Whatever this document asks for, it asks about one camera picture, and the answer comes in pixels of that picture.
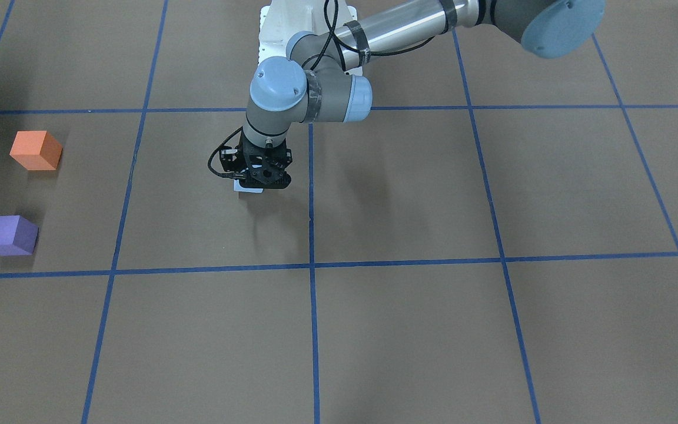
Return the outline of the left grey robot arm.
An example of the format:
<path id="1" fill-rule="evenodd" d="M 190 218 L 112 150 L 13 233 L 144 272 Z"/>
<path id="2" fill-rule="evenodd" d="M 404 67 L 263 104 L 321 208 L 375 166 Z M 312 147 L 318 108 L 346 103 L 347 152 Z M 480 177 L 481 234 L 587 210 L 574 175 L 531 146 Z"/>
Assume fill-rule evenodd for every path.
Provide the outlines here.
<path id="1" fill-rule="evenodd" d="M 409 1 L 360 21 L 340 22 L 326 1 L 325 32 L 298 31 L 284 53 L 262 59 L 248 86 L 245 120 L 207 160 L 209 171 L 242 190 L 283 190 L 294 123 L 358 122 L 371 112 L 368 78 L 351 74 L 377 57 L 405 54 L 457 27 L 496 27 L 537 57 L 554 59 L 591 38 L 603 1 Z"/>

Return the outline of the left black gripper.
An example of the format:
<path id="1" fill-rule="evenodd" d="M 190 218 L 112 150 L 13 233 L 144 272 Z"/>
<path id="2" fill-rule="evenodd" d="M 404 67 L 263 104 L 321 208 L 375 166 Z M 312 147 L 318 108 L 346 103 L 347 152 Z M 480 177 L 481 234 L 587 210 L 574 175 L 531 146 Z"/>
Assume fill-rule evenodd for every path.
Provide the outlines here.
<path id="1" fill-rule="evenodd" d="M 240 180 L 241 185 L 264 190 L 284 190 L 291 184 L 286 169 L 293 163 L 293 152 L 281 143 L 258 147 L 235 131 L 220 145 L 220 177 Z"/>

